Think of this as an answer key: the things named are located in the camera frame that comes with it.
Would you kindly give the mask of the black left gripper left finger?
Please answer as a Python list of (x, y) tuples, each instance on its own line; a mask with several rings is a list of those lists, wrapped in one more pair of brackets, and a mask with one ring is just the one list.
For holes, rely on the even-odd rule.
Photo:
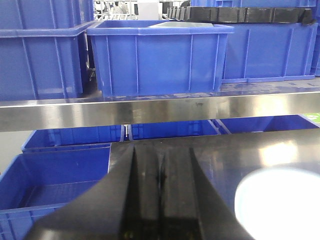
[(39, 219), (27, 240), (158, 240), (159, 160), (130, 145), (97, 184)]

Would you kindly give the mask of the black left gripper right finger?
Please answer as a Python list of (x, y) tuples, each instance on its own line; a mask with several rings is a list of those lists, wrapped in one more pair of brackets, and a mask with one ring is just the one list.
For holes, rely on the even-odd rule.
[(193, 148), (173, 148), (164, 155), (161, 239), (252, 239), (205, 175)]

